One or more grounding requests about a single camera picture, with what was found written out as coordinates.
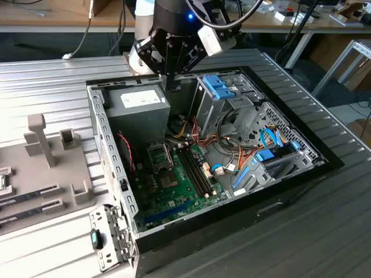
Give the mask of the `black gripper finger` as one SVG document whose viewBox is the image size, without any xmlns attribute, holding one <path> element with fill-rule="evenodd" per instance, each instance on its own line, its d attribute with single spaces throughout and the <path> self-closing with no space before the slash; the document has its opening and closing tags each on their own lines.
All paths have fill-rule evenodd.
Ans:
<svg viewBox="0 0 371 278">
<path fill-rule="evenodd" d="M 176 76 L 178 74 L 186 74 L 204 59 L 206 55 L 205 47 L 201 42 L 198 42 L 192 49 L 184 45 L 177 59 L 174 74 Z"/>
<path fill-rule="evenodd" d="M 154 73 L 161 77 L 162 87 L 166 91 L 173 89 L 174 73 L 168 66 L 168 40 L 167 32 L 161 28 L 152 29 L 146 39 L 135 43 L 135 50 L 139 58 Z"/>
</svg>

